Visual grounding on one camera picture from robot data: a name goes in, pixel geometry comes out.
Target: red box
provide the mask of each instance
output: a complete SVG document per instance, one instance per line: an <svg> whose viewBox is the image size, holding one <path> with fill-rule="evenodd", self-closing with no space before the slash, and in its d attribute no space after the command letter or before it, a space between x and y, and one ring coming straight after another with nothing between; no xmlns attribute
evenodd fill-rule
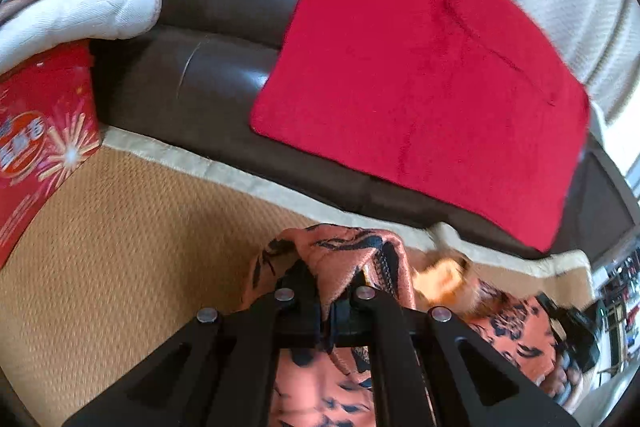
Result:
<svg viewBox="0 0 640 427"><path fill-rule="evenodd" d="M0 76L0 268L45 201L100 147L88 42Z"/></svg>

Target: orange oval logo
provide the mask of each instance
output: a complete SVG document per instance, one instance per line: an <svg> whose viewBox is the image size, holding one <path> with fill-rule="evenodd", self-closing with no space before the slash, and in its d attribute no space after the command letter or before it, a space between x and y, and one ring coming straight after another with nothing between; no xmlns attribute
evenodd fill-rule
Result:
<svg viewBox="0 0 640 427"><path fill-rule="evenodd" d="M44 115L28 111L2 125L0 177L14 178L31 168L44 147Z"/></svg>

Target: red cloth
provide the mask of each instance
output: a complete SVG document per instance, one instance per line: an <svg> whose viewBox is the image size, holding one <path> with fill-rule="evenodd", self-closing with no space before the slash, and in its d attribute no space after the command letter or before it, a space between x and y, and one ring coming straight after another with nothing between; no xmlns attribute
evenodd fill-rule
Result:
<svg viewBox="0 0 640 427"><path fill-rule="evenodd" d="M551 245L589 103L510 0L300 0L255 132Z"/></svg>

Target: metal screw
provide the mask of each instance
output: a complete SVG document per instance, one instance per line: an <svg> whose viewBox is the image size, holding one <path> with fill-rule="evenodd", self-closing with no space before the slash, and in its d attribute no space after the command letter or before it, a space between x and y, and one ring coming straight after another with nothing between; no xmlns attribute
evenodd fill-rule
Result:
<svg viewBox="0 0 640 427"><path fill-rule="evenodd" d="M376 296L376 291L371 286L359 286L356 289L356 297L363 301L370 301Z"/></svg>
<svg viewBox="0 0 640 427"><path fill-rule="evenodd" d="M280 302L289 302L295 295L291 288L280 288L275 293L276 301Z"/></svg>
<svg viewBox="0 0 640 427"><path fill-rule="evenodd" d="M451 320L451 310L443 306L437 306L431 310L431 317L438 322L449 322Z"/></svg>
<svg viewBox="0 0 640 427"><path fill-rule="evenodd" d="M203 308L196 314L198 322L211 324L218 320L218 310L215 308Z"/></svg>

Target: leather seat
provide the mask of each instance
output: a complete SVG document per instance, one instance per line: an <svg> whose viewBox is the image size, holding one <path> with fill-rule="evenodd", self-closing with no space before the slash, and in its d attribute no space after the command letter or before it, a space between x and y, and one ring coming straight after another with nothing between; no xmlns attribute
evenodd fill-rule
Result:
<svg viewBox="0 0 640 427"><path fill-rule="evenodd" d="M582 162L591 167L577 171L558 240L541 253L481 216L252 133L248 114L296 1L163 0L148 34L94 42L98 117L344 210L414 227L445 221L469 241L526 259L581 248L595 261L640 223L622 176L593 139Z"/></svg>

